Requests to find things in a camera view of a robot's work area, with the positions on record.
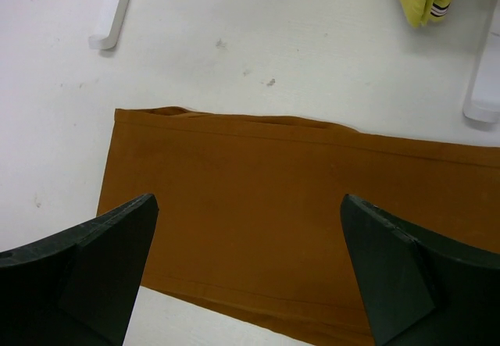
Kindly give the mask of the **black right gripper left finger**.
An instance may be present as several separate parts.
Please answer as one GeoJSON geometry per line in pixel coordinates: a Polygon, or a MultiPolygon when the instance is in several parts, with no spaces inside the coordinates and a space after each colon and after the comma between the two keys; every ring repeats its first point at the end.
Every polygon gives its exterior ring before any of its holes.
{"type": "Polygon", "coordinates": [[[143,194],[1,253],[3,345],[121,345],[159,207],[143,194]]]}

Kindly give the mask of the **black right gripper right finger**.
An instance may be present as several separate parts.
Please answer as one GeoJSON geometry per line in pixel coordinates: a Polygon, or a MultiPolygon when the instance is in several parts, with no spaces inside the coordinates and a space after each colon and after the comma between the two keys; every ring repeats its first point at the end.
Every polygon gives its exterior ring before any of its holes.
{"type": "Polygon", "coordinates": [[[377,345],[497,345],[499,256],[353,196],[341,226],[377,345]]]}

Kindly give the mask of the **brown trousers with striped waistband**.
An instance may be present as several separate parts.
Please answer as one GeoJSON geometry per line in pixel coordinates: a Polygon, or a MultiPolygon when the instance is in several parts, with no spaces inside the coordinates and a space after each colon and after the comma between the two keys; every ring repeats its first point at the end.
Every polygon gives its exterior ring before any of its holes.
{"type": "Polygon", "coordinates": [[[159,216],[142,285],[317,345],[371,345],[340,221],[346,194],[499,250],[499,150],[290,116],[118,109],[98,212],[159,216]]]}

